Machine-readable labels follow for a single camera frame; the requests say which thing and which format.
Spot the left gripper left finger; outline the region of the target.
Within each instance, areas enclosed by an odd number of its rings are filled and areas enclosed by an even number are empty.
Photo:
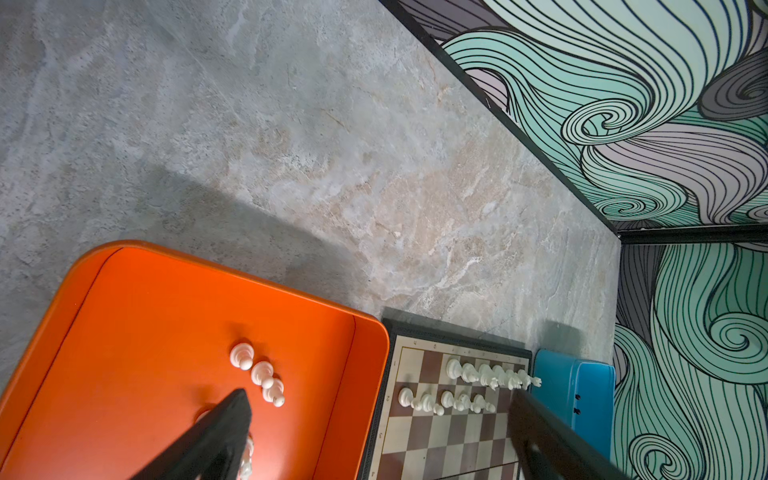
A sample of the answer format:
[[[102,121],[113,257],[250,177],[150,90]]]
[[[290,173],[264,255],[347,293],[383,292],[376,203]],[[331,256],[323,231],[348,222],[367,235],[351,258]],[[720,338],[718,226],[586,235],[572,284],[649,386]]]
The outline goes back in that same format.
[[[251,418],[246,391],[233,390],[134,477],[236,480]]]

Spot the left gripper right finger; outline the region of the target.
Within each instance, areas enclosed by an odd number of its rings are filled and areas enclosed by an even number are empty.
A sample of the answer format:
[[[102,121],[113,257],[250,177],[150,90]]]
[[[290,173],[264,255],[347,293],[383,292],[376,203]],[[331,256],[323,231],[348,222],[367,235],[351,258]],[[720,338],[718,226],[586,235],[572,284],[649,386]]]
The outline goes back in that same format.
[[[508,433],[527,479],[626,477],[525,390],[512,391]]]

